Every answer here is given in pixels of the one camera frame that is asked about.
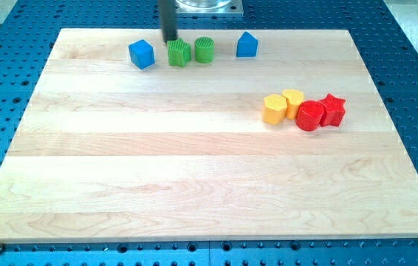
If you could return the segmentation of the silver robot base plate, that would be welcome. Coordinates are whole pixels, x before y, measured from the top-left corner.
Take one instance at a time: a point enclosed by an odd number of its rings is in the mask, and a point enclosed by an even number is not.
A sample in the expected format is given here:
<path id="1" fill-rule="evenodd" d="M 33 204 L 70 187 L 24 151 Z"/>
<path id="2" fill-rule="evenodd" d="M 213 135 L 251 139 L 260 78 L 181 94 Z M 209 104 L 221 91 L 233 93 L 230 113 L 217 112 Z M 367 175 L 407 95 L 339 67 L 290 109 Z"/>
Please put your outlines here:
<path id="1" fill-rule="evenodd" d="M 242 0 L 176 0 L 180 16 L 242 16 Z"/>

